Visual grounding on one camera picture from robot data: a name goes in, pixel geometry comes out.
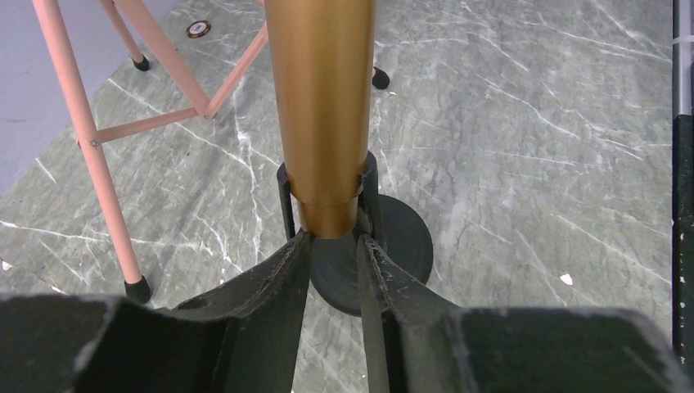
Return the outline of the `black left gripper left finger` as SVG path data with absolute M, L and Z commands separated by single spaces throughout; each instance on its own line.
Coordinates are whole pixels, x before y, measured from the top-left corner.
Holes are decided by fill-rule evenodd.
M 4 294 L 4 392 L 288 392 L 313 237 L 174 309 L 122 296 Z

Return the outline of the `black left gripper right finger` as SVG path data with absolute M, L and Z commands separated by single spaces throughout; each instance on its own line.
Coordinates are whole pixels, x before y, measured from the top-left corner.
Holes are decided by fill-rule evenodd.
M 690 392 L 648 318 L 621 308 L 462 308 L 358 242 L 372 392 Z

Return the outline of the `gold microphone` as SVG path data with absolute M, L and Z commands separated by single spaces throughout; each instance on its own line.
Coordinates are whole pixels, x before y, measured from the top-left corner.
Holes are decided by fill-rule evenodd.
M 301 227 L 338 238 L 357 220 L 367 159 L 374 1 L 267 1 L 282 150 Z

